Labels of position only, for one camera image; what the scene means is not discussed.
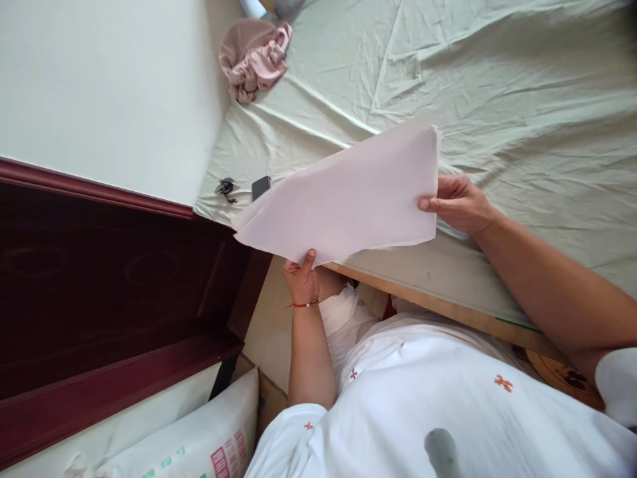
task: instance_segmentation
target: bag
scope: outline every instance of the bag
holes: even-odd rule
[[[257,369],[212,401],[103,464],[103,478],[241,478],[254,452]]]

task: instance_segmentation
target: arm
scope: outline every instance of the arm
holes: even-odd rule
[[[419,208],[470,234],[520,307],[589,380],[607,353],[637,345],[637,301],[495,209],[464,176],[441,176]]]
[[[319,279],[312,270],[315,258],[316,251],[311,249],[302,267],[289,260],[283,266],[293,303],[309,303],[319,298]],[[315,403],[329,410],[336,401],[336,378],[318,305],[295,307],[292,313],[288,396],[288,406]]]

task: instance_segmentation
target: light green bed sheet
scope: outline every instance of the light green bed sheet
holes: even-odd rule
[[[248,107],[228,108],[194,209],[229,225],[256,179],[279,180],[434,109],[441,173],[468,174],[500,210],[637,297],[637,56],[626,14],[605,0],[306,2],[288,72]],[[214,192],[228,176],[236,204]],[[342,263],[533,327],[475,244],[442,222],[434,241]]]

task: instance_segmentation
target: white clothing with orange print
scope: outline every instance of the white clothing with orange print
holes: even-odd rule
[[[637,349],[606,355],[598,412],[530,377],[502,343],[422,312],[374,325],[331,410],[284,410],[246,477],[634,477]]]

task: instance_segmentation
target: pink garment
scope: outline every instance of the pink garment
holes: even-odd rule
[[[283,23],[242,19],[230,27],[219,51],[221,69],[230,83],[231,97],[241,104],[255,98],[257,90],[269,90],[287,71],[285,51],[292,27]]]

